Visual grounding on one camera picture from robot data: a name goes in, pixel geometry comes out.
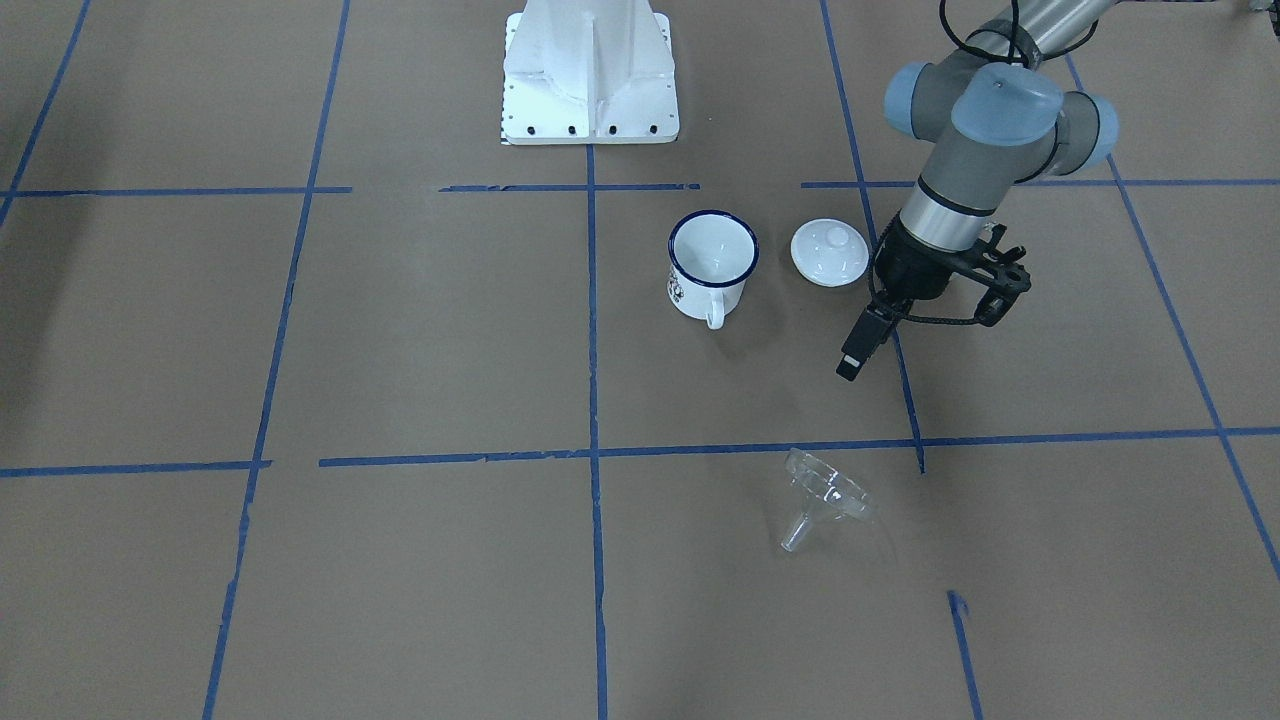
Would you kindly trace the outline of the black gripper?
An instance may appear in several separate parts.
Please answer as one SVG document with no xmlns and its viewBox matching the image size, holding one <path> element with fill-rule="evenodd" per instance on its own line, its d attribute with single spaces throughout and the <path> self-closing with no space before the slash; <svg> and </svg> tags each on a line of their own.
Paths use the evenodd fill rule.
<svg viewBox="0 0 1280 720">
<path fill-rule="evenodd" d="M 893 315 L 905 316 L 915 301 L 938 299 L 963 263 L 960 252 L 933 249 L 901 222 L 879 236 L 872 260 L 872 305 L 867 306 L 841 346 L 836 373 L 855 380 L 867 361 L 893 332 Z"/>
</svg>

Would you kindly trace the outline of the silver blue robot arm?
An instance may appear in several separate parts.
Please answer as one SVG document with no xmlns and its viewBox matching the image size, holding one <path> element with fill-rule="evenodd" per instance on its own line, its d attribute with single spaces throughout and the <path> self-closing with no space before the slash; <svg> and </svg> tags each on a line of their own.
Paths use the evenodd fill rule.
<svg viewBox="0 0 1280 720">
<path fill-rule="evenodd" d="M 870 256 L 870 301 L 842 346 L 837 373 L 854 380 L 913 307 L 938 299 L 955 277 L 984 288 L 959 325 L 996 325 L 1030 288 L 1024 250 L 1001 250 L 993 214 L 1009 191 L 1043 176 L 1070 176 L 1106 159 L 1119 118 L 1103 97 L 1065 91 L 1044 63 L 1087 44 L 1107 1 L 1011 1 L 938 63 L 900 69 L 884 91 L 884 118 L 933 149 Z"/>
</svg>

